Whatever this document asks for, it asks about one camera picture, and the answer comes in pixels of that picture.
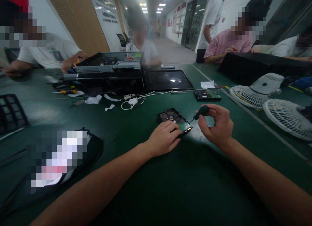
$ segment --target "forearm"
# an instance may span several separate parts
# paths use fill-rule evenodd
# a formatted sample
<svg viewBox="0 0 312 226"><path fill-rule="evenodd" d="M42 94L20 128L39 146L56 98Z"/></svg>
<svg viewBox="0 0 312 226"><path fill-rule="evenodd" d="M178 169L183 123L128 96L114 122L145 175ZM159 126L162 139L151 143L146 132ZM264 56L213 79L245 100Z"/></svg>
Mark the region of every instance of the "forearm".
<svg viewBox="0 0 312 226"><path fill-rule="evenodd" d="M212 41L212 38L210 36L210 25L205 26L204 36L205 36L206 41L210 44Z"/></svg>
<svg viewBox="0 0 312 226"><path fill-rule="evenodd" d="M26 62L20 61L20 60L14 60L11 63L11 67L13 67L14 69L22 72L22 71L31 69L32 68L32 64L29 64L29 63L26 63Z"/></svg>
<svg viewBox="0 0 312 226"><path fill-rule="evenodd" d="M312 197L236 140L220 149L283 225L312 225Z"/></svg>
<svg viewBox="0 0 312 226"><path fill-rule="evenodd" d="M149 159L145 144L95 170L57 198L31 225L87 225Z"/></svg>
<svg viewBox="0 0 312 226"><path fill-rule="evenodd" d="M221 60L222 58L224 58L224 54L220 54L217 56L209 56L205 59L205 63L215 63L218 60Z"/></svg>
<svg viewBox="0 0 312 226"><path fill-rule="evenodd" d="M154 60L148 63L148 65L161 65L161 64L162 64L162 60L160 59L159 56L157 56Z"/></svg>

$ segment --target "hallway floor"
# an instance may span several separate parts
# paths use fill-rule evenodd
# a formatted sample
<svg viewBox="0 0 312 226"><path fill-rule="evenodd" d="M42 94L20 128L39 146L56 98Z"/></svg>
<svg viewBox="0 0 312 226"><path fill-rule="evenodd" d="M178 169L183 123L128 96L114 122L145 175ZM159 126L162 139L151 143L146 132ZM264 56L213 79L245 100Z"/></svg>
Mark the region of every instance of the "hallway floor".
<svg viewBox="0 0 312 226"><path fill-rule="evenodd" d="M196 61L196 53L168 39L153 40L163 64L191 64Z"/></svg>

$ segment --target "ceiling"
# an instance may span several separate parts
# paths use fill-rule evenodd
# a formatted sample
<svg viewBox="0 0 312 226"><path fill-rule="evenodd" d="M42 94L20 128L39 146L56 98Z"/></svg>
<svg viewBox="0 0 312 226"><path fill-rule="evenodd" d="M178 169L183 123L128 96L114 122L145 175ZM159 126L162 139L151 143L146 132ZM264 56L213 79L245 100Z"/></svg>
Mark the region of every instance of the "ceiling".
<svg viewBox="0 0 312 226"><path fill-rule="evenodd" d="M171 12L175 7L179 6L184 0L123 0L125 6L139 6L140 3L146 6L141 6L147 8L147 16L150 19L165 18L166 15ZM157 8L162 8L160 14L157 14Z"/></svg>

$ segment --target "green screwdriver handle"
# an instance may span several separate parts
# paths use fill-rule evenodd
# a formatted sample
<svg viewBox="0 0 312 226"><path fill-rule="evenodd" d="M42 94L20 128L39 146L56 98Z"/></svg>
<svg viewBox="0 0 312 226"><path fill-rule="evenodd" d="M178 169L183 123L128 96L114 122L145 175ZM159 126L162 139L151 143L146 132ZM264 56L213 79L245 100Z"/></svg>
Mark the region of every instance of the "green screwdriver handle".
<svg viewBox="0 0 312 226"><path fill-rule="evenodd" d="M193 117L195 120L198 120L199 118L199 115L203 115L205 116L208 112L209 112L209 108L207 107L207 105L201 107L199 110L198 110L198 113L195 114L195 116Z"/></svg>

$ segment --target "red sign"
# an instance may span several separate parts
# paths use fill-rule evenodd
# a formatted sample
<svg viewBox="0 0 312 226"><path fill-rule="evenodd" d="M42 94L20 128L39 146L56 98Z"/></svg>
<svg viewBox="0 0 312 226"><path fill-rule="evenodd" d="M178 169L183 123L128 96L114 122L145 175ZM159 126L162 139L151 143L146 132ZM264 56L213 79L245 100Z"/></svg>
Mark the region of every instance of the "red sign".
<svg viewBox="0 0 312 226"><path fill-rule="evenodd" d="M186 2L184 2L183 4L181 4L179 7L178 7L178 11L180 11L181 9L185 8L186 7Z"/></svg>

